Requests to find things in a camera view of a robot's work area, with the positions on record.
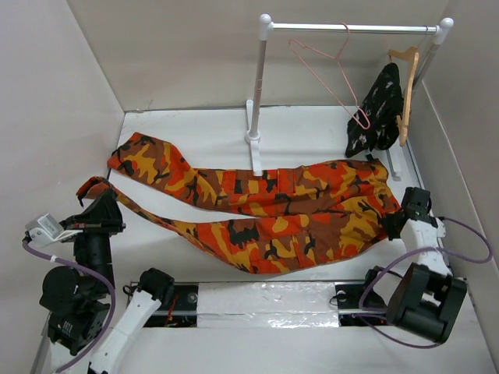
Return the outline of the orange camouflage trousers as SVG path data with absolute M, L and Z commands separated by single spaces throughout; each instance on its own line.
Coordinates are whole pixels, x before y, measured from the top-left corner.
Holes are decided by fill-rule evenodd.
M 160 217 L 124 192 L 125 207 L 241 271 L 280 274 L 354 258 L 384 240 L 382 220 L 399 210 L 379 160 L 325 161 L 250 170 L 194 168 L 171 143 L 134 133 L 108 159 L 132 180 L 226 221 Z

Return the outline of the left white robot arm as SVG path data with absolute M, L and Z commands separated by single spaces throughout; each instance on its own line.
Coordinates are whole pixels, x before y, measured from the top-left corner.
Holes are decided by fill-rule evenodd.
M 57 222 L 49 214 L 31 238 L 73 244 L 72 261 L 53 256 L 56 267 L 42 283 L 41 306 L 50 312 L 48 339 L 54 373 L 116 373 L 148 319 L 173 302 L 174 279 L 150 268 L 127 288 L 128 307 L 115 326 L 110 238 L 125 229 L 115 193 L 107 190 L 82 213 Z

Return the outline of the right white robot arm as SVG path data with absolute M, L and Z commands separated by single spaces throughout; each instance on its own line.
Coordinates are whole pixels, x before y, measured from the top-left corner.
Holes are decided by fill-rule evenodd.
M 405 189 L 401 207 L 382 219 L 389 240 L 402 240 L 414 259 L 388 302 L 387 322 L 435 344 L 449 338 L 467 293 L 464 281 L 453 277 L 438 239 L 443 223 L 430 215 L 430 192 Z

